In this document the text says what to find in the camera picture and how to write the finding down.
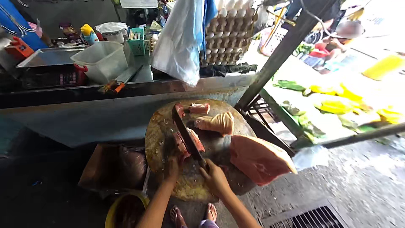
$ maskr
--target hand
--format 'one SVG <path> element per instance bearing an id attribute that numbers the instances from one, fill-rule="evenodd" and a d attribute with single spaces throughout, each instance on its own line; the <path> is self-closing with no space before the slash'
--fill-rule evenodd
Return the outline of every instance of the hand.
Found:
<path id="1" fill-rule="evenodd" d="M 332 38 L 330 40 L 330 44 L 335 45 L 337 47 L 339 47 L 341 45 L 341 43 L 339 42 L 339 40 L 337 38 Z"/>
<path id="2" fill-rule="evenodd" d="M 223 199 L 232 190 L 229 187 L 229 183 L 225 177 L 222 169 L 215 165 L 210 159 L 205 160 L 209 166 L 209 174 L 200 167 L 200 173 L 204 177 L 210 191 L 218 198 Z"/>
<path id="3" fill-rule="evenodd" d="M 168 174 L 166 180 L 176 183 L 176 181 L 179 179 L 180 167 L 175 156 L 169 156 L 167 170 Z"/>

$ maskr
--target orange knife handle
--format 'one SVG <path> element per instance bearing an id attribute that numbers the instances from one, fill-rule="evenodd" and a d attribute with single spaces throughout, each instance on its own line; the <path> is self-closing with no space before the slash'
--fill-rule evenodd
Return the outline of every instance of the orange knife handle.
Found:
<path id="1" fill-rule="evenodd" d="M 121 84 L 119 84 L 119 86 L 117 86 L 114 90 L 115 94 L 119 93 L 121 91 L 122 88 L 124 88 L 125 84 L 122 82 Z"/>

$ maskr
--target pork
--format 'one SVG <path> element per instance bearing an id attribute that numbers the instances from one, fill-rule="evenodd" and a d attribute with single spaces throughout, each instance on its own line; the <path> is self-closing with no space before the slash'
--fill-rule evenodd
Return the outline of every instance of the pork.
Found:
<path id="1" fill-rule="evenodd" d="M 177 103 L 177 104 L 175 104 L 175 107 L 176 107 L 176 111 L 179 114 L 180 118 L 185 117 L 183 105 L 180 103 Z"/>
<path id="2" fill-rule="evenodd" d="M 184 160 L 190 157 L 191 154 L 187 151 L 183 138 L 180 135 L 180 132 L 173 132 L 173 137 L 175 139 L 176 146 L 180 151 L 179 163 L 183 164 Z"/>
<path id="3" fill-rule="evenodd" d="M 191 114 L 208 114 L 209 112 L 209 103 L 205 104 L 191 104 L 190 107 L 188 107 L 188 110 L 190 111 Z"/>
<path id="4" fill-rule="evenodd" d="M 234 120 L 231 112 L 224 112 L 214 117 L 197 117 L 195 126 L 201 130 L 217 131 L 224 135 L 232 135 Z"/>
<path id="5" fill-rule="evenodd" d="M 197 150 L 202 153 L 205 153 L 204 145 L 201 143 L 198 135 L 190 128 L 187 128 L 187 131 L 190 134 L 191 139 L 194 141 L 195 145 L 197 146 Z M 180 151 L 179 162 L 182 164 L 186 158 L 190 157 L 191 154 L 187 151 L 187 148 L 184 143 L 184 139 L 181 136 L 180 132 L 173 132 L 173 137 L 175 139 L 176 146 Z"/>
<path id="6" fill-rule="evenodd" d="M 234 135 L 230 142 L 230 162 L 259 186 L 297 170 L 287 152 L 265 140 Z"/>

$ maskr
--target egg tray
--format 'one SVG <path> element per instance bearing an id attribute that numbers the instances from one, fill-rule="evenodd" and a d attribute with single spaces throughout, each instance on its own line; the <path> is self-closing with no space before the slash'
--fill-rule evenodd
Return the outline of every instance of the egg tray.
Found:
<path id="1" fill-rule="evenodd" d="M 255 9 L 221 9 L 205 28 L 207 58 L 200 53 L 201 66 L 236 64 L 249 48 L 256 20 Z"/>

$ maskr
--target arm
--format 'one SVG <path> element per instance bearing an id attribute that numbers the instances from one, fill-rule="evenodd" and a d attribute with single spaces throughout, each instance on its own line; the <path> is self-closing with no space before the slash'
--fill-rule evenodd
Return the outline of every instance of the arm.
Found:
<path id="1" fill-rule="evenodd" d="M 213 194 L 224 202 L 224 205 L 232 214 L 239 228 L 262 228 L 246 209 L 243 203 L 237 198 L 229 187 L 224 172 L 211 160 L 206 159 L 209 165 L 209 174 L 200 167 L 201 175 Z"/>
<path id="2" fill-rule="evenodd" d="M 345 52 L 347 48 L 336 38 L 332 38 L 330 41 L 331 44 L 335 45 L 337 48 L 339 48 L 342 52 Z"/>
<path id="3" fill-rule="evenodd" d="M 162 227 L 164 213 L 170 195 L 176 185 L 179 177 L 179 165 L 175 157 L 169 157 L 169 173 L 168 177 L 163 180 L 157 192 L 153 196 L 152 201 L 146 208 L 141 221 L 136 226 L 137 228 Z"/>

